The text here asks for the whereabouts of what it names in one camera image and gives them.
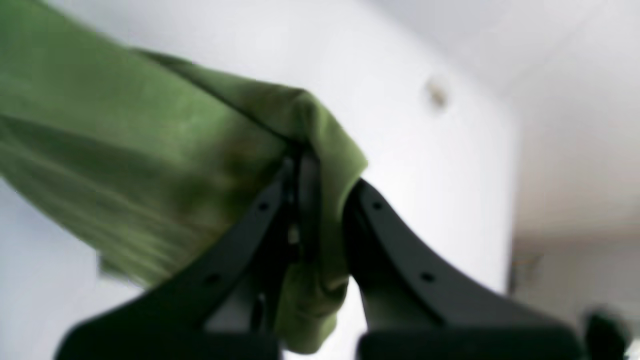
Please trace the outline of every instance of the black plastic bracket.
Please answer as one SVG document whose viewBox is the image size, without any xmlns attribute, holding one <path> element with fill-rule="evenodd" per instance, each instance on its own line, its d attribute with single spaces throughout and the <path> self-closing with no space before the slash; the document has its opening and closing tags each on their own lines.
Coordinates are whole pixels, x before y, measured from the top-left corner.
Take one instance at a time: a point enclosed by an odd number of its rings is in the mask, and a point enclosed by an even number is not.
<svg viewBox="0 0 640 360">
<path fill-rule="evenodd" d="M 287 160 L 243 218 L 162 286 L 78 325 L 58 360 L 277 360 L 276 309 L 289 264 L 317 256 L 319 163 Z M 572 331 L 475 283 L 398 217 L 365 181 L 343 230 L 369 332 L 358 358 L 576 360 Z"/>
<path fill-rule="evenodd" d="M 195 263 L 162 286 L 77 326 L 59 360 L 278 360 L 271 334 L 294 253 L 294 162 L 244 217 Z"/>
<path fill-rule="evenodd" d="M 360 359 L 580 359 L 567 326 L 457 271 L 364 180 L 349 196 L 343 228 L 369 325 Z"/>
</svg>

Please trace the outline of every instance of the screw hole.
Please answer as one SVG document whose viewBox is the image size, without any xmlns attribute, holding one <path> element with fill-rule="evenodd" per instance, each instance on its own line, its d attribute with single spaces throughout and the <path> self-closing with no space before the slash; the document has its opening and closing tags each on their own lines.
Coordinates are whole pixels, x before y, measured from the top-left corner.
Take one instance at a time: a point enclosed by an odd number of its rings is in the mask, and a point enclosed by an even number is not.
<svg viewBox="0 0 640 360">
<path fill-rule="evenodd" d="M 211 274 L 211 275 L 207 276 L 206 279 L 204 279 L 205 285 L 213 285 L 213 284 L 217 283 L 218 281 L 220 281 L 220 275 L 219 274 Z"/>
<path fill-rule="evenodd" d="M 432 274 L 429 274 L 428 272 L 423 272 L 422 274 L 420 274 L 420 278 L 425 282 L 436 281 L 436 277 L 433 276 Z"/>
</svg>

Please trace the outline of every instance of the white wall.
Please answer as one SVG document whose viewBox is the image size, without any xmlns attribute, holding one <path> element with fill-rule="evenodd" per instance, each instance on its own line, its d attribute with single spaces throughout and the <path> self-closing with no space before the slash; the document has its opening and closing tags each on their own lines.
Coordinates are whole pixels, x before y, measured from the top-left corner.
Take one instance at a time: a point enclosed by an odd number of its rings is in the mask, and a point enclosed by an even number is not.
<svg viewBox="0 0 640 360">
<path fill-rule="evenodd" d="M 371 0 L 500 94 L 537 71 L 607 3 L 634 0 Z"/>
<path fill-rule="evenodd" d="M 377 8 L 356 0 L 49 2 L 125 44 L 308 88 L 362 147 L 371 164 L 365 178 L 411 228 L 474 279 L 504 290 L 515 120 L 483 87 Z M 425 84 L 434 75 L 451 91 L 444 111 L 426 99 Z M 0 322 L 0 357 L 42 359 L 25 349 L 35 341 L 51 350 L 66 324 L 90 312 L 74 306 L 79 311 L 60 313 L 58 305 L 70 294 L 87 299 L 83 309 L 98 311 L 106 306 L 93 302 L 116 304 L 132 291 L 96 289 L 92 252 L 7 190 L 4 197 L 13 197 L 13 204 L 0 202 L 0 228 L 10 227 L 0 238 L 10 248 L 0 253 L 6 267 L 0 292 L 11 293 L 13 302 L 0 307 L 0 316 L 9 319 Z M 365 329 L 354 290 L 338 329 L 314 358 L 353 358 Z"/>
<path fill-rule="evenodd" d="M 535 76 L 522 114 L 516 240 L 640 238 L 640 3 L 604 1 Z"/>
<path fill-rule="evenodd" d="M 637 241 L 547 246 L 534 253 L 541 257 L 529 269 L 529 276 L 519 281 L 515 291 L 518 301 L 576 328 L 585 310 L 600 304 L 608 304 L 628 320 L 640 322 Z"/>
</svg>

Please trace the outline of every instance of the green fabric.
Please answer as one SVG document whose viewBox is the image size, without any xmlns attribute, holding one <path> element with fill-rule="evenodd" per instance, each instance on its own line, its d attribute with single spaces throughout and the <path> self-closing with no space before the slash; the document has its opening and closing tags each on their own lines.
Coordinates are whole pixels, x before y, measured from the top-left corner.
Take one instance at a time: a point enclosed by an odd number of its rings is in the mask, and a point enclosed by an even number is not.
<svg viewBox="0 0 640 360">
<path fill-rule="evenodd" d="M 276 332 L 315 352 L 348 271 L 341 211 L 366 160 L 308 92 L 124 49 L 44 5 L 0 1 L 0 174 L 146 288 L 243 214 L 292 149 L 321 161 L 321 256 L 290 266 Z"/>
</svg>

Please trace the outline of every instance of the white ceiling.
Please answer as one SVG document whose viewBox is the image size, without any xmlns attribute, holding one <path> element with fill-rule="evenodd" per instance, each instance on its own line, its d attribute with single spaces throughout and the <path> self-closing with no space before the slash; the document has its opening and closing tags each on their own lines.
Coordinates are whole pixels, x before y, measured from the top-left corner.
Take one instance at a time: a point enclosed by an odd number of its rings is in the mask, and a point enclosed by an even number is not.
<svg viewBox="0 0 640 360">
<path fill-rule="evenodd" d="M 516 244 L 640 240 L 640 2 L 373 1 L 521 117 Z"/>
</svg>

